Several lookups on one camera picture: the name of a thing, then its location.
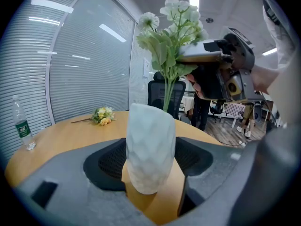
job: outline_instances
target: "window blinds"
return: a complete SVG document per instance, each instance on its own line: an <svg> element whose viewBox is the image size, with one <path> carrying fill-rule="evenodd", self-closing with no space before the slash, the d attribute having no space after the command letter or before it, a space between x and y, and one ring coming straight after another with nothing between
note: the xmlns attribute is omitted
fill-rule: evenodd
<svg viewBox="0 0 301 226"><path fill-rule="evenodd" d="M134 21L114 0L78 0L58 34L50 67L56 122L100 106L128 109Z"/></svg>
<svg viewBox="0 0 301 226"><path fill-rule="evenodd" d="M50 0L70 5L74 0ZM22 145L12 117L12 95L18 94L33 134L50 126L45 95L47 51L63 11L25 0L0 43L0 150L5 166Z"/></svg>

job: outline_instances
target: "hand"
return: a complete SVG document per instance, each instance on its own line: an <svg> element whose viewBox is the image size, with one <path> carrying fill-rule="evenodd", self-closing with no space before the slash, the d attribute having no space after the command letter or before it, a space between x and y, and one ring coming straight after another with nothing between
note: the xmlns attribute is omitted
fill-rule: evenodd
<svg viewBox="0 0 301 226"><path fill-rule="evenodd" d="M198 95L198 97L199 97L200 99L204 98L204 95L203 95L203 93L202 93L202 91L201 91L201 87L200 87L199 84L196 83L196 81L195 81L193 75L192 75L191 73L190 73L190 74L187 74L187 75L186 75L186 79L192 84L192 86L193 86L193 88L194 88L196 94Z"/></svg>

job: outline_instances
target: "artificial flower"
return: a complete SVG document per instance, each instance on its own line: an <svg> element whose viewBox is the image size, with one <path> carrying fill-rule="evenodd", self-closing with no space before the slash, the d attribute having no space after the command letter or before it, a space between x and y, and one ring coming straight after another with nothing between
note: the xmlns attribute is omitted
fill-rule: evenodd
<svg viewBox="0 0 301 226"><path fill-rule="evenodd" d="M159 18L153 13L147 12L141 15L138 23L138 27L145 30L155 30L159 26Z"/></svg>
<svg viewBox="0 0 301 226"><path fill-rule="evenodd" d="M108 112L108 113L112 113L112 107L106 107L105 111Z"/></svg>
<svg viewBox="0 0 301 226"><path fill-rule="evenodd" d="M100 121L100 125L105 126L106 124L108 124L107 118L102 118L101 121Z"/></svg>
<svg viewBox="0 0 301 226"><path fill-rule="evenodd" d="M104 114L103 113L98 113L98 118L99 119L102 119L104 117Z"/></svg>
<svg viewBox="0 0 301 226"><path fill-rule="evenodd" d="M159 70L167 83L163 105L163 110L167 112L175 79L191 73L197 67L180 64L179 48L192 42L208 39L208 33L199 21L198 7L191 6L186 1L166 0L160 13L166 15L167 20L172 21L172 24L162 31L157 31L154 29L155 26L150 26L151 17L155 15L149 13L147 17L146 13L139 22L143 31L136 38L141 48L151 52L152 68Z"/></svg>
<svg viewBox="0 0 301 226"><path fill-rule="evenodd" d="M204 41L209 38L209 34L207 33L207 31L205 29L202 29L199 33L196 34L195 38L199 41Z"/></svg>
<svg viewBox="0 0 301 226"><path fill-rule="evenodd" d="M104 107L99 108L97 113L98 114L104 114L105 113L105 108Z"/></svg>

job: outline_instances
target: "plastic bottle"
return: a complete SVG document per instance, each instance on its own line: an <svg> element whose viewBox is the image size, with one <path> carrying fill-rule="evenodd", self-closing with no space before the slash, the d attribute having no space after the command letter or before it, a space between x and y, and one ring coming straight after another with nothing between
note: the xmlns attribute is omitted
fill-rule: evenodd
<svg viewBox="0 0 301 226"><path fill-rule="evenodd" d="M24 110L19 102L19 96L13 96L13 118L19 133L20 138L22 139L27 150L31 150L36 146L36 143L32 137L32 133L29 129L27 119L24 113Z"/></svg>

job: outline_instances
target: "white vase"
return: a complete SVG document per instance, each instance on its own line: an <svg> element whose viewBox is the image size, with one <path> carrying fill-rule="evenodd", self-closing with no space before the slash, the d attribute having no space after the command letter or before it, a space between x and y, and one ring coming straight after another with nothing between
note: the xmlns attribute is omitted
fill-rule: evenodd
<svg viewBox="0 0 301 226"><path fill-rule="evenodd" d="M127 171L136 190L154 194L174 162L173 117L152 106L131 104L127 122Z"/></svg>

